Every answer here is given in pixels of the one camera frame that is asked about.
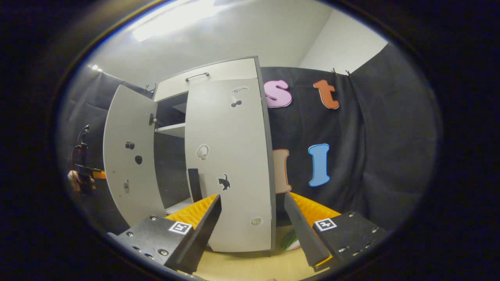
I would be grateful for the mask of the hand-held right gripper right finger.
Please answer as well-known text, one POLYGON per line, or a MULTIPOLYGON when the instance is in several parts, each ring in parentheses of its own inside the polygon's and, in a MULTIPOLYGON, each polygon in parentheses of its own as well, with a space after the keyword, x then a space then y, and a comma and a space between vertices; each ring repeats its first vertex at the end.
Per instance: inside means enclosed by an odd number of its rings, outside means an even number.
POLYGON ((284 209, 308 265, 316 272, 350 265, 388 236, 358 212, 339 213, 293 192, 285 193, 284 209))

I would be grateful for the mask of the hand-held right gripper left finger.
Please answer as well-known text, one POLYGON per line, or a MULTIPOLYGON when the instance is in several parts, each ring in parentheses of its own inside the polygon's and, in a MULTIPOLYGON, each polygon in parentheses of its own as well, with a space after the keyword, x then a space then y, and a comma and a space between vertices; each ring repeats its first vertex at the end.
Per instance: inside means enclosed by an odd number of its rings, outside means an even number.
POLYGON ((141 266, 159 274, 196 272, 222 211, 214 194, 169 217, 150 215, 107 240, 141 266))

